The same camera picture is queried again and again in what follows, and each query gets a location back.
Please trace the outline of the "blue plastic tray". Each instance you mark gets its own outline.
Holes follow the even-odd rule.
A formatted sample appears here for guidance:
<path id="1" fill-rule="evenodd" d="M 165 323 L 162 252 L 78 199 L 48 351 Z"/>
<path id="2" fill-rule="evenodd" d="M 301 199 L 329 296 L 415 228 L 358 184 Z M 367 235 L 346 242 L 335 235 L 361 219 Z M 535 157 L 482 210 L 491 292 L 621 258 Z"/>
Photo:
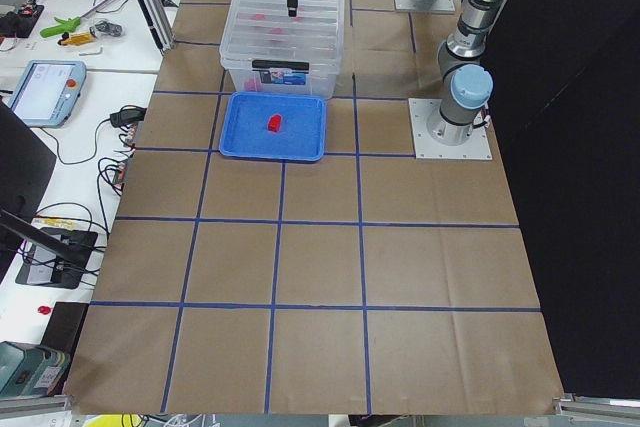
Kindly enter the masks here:
<path id="1" fill-rule="evenodd" d="M 309 95 L 236 92 L 219 150 L 228 157 L 316 162 L 325 152 L 327 101 Z"/>

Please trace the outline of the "black power adapter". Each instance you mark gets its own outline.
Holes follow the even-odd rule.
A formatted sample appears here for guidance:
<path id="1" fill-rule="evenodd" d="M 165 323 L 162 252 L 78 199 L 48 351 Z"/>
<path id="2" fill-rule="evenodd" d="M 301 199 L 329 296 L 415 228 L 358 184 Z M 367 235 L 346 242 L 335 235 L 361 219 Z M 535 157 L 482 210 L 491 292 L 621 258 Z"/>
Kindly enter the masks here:
<path id="1" fill-rule="evenodd" d="M 124 127 L 143 121 L 146 111 L 146 108 L 139 106 L 124 106 L 119 111 L 112 113 L 109 116 L 109 121 L 114 128 Z"/>

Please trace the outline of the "yellow small tool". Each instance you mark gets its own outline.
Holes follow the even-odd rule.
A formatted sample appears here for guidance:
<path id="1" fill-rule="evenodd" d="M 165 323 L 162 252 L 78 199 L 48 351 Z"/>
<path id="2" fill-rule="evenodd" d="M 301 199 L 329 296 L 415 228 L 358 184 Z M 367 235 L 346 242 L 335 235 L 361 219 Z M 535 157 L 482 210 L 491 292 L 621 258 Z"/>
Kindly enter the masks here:
<path id="1" fill-rule="evenodd" d="M 91 32 L 80 34 L 70 34 L 65 32 L 58 40 L 60 46 L 80 46 L 92 43 L 96 40 L 96 36 Z"/>

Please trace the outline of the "green plastic tool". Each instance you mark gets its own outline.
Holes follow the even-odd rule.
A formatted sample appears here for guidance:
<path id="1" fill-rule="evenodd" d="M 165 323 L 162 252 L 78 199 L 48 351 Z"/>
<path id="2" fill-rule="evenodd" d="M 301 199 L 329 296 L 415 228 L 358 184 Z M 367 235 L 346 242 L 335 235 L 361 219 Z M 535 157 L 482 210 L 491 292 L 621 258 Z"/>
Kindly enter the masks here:
<path id="1" fill-rule="evenodd" d="M 56 24 L 50 27 L 46 27 L 40 31 L 42 38 L 50 38 L 56 35 L 62 35 L 64 33 L 73 33 L 77 27 L 81 24 L 82 19 L 80 17 L 73 17 L 68 19 L 54 18 Z"/>

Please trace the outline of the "teach pendant tablet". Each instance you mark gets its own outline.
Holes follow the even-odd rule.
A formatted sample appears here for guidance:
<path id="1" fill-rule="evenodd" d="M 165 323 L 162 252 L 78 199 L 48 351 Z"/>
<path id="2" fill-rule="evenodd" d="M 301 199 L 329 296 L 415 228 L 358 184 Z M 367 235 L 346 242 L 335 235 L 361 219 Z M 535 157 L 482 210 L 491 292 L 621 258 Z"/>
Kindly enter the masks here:
<path id="1" fill-rule="evenodd" d="M 30 61 L 8 106 L 29 127 L 60 127 L 81 95 L 86 74 L 82 61 Z"/>

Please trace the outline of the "brown paper table cover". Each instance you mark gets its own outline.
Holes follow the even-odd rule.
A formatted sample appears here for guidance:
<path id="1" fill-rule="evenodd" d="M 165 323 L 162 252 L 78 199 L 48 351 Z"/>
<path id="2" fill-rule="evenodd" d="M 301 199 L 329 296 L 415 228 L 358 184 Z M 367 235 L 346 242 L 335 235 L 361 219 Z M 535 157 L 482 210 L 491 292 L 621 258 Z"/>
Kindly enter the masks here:
<path id="1" fill-rule="evenodd" d="M 311 164 L 229 159 L 230 0 L 182 0 L 66 391 L 99 413 L 548 413 L 563 388 L 499 157 L 418 160 L 452 15 L 346 0 Z"/>

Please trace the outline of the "black monitor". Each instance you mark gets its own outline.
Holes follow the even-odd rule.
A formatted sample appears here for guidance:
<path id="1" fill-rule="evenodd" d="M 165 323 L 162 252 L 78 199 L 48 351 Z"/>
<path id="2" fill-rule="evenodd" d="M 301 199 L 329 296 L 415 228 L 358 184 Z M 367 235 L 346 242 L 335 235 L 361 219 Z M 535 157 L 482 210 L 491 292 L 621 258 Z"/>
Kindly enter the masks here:
<path id="1" fill-rule="evenodd" d="M 1 279 L 24 240 L 41 242 L 31 225 L 56 164 L 52 150 L 4 103 L 1 104 Z"/>

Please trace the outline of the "black monitor stand base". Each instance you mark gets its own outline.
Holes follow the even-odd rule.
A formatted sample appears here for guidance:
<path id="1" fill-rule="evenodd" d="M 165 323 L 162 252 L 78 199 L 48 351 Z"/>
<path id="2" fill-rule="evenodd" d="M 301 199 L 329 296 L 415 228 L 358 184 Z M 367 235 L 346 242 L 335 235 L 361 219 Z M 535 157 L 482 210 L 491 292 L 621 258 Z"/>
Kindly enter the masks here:
<path id="1" fill-rule="evenodd" d="M 78 265 L 75 265 L 52 251 L 32 242 L 23 241 L 17 250 L 22 259 L 22 265 L 15 279 L 17 284 L 76 289 L 81 283 L 87 284 L 83 280 L 85 275 L 97 276 L 96 271 L 86 268 L 98 239 L 97 232 L 48 227 L 43 231 L 78 252 L 82 259 Z"/>

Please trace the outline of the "small red object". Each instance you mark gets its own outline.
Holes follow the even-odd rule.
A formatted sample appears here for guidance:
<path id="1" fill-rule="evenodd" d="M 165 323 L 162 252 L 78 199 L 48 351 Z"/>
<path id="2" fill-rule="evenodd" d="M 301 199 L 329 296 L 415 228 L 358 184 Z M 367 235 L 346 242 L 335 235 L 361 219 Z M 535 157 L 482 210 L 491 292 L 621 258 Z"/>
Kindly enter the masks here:
<path id="1" fill-rule="evenodd" d="M 50 306 L 42 305 L 38 307 L 37 311 L 42 315 L 48 315 L 51 313 L 52 308 Z"/>

